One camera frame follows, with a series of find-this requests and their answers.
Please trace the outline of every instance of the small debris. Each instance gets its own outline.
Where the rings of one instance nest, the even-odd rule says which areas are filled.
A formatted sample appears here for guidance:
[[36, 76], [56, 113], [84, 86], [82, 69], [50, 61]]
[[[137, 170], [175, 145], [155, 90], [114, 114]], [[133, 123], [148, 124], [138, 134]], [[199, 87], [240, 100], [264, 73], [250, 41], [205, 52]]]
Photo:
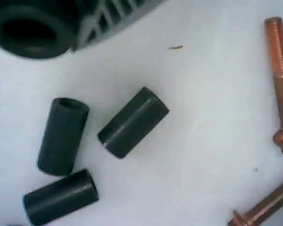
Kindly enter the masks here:
[[181, 49], [183, 48], [183, 46], [174, 46], [174, 47], [170, 47], [169, 49]]

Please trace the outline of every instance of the black plastic housing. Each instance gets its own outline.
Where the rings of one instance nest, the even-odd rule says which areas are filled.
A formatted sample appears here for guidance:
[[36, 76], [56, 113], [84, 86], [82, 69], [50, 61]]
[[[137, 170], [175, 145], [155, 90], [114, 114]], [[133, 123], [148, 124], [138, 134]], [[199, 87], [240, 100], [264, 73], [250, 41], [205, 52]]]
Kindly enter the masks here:
[[105, 40], [163, 0], [0, 0], [0, 47], [33, 59]]
[[169, 113], [165, 104], [147, 87], [98, 134], [99, 141], [122, 159]]
[[88, 106], [77, 100], [52, 101], [37, 163], [40, 170], [55, 176], [71, 173], [88, 113]]
[[27, 217], [35, 226], [47, 224], [98, 200], [95, 183], [86, 169], [23, 197]]

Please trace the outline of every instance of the black cylinder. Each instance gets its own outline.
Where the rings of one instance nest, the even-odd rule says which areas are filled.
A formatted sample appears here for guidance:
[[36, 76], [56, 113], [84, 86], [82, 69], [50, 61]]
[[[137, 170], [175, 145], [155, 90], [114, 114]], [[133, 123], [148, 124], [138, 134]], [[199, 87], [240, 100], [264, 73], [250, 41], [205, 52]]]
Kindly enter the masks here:
[[98, 200], [96, 186], [87, 170], [23, 197], [27, 216], [35, 226], [47, 224]]
[[18, 56], [51, 58], [76, 42], [73, 0], [0, 0], [0, 46]]
[[113, 155], [124, 158], [167, 114], [169, 109], [146, 87], [98, 134]]
[[71, 173], [88, 113], [88, 106], [82, 102], [68, 98], [53, 100], [39, 154], [39, 169], [55, 176]]

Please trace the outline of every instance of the copper-plated bolt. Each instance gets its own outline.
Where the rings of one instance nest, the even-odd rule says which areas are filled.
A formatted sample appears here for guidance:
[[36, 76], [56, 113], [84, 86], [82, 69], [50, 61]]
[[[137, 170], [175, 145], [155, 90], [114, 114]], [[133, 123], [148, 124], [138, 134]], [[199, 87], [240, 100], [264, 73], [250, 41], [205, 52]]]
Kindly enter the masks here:
[[234, 211], [234, 218], [228, 223], [228, 225], [259, 226], [276, 213], [281, 207], [283, 207], [283, 184], [248, 213], [240, 215], [237, 211]]
[[274, 142], [283, 153], [283, 21], [280, 17], [265, 20], [266, 37], [275, 91], [278, 101], [280, 130], [274, 135]]

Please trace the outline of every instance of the white surface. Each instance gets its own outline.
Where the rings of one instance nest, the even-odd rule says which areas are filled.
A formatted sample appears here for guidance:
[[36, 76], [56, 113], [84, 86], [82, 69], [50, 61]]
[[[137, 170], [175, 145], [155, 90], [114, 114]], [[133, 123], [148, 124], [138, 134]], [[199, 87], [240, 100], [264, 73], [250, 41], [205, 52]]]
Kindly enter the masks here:
[[[22, 195], [57, 180], [35, 162], [60, 96], [92, 109], [75, 170], [92, 172], [101, 201], [50, 226], [224, 226], [260, 201], [283, 182], [270, 16], [283, 17], [283, 0], [169, 0], [74, 55], [30, 61], [0, 50], [0, 226], [27, 226]], [[120, 161], [96, 134], [142, 86], [171, 113]], [[283, 215], [272, 220], [283, 225]]]

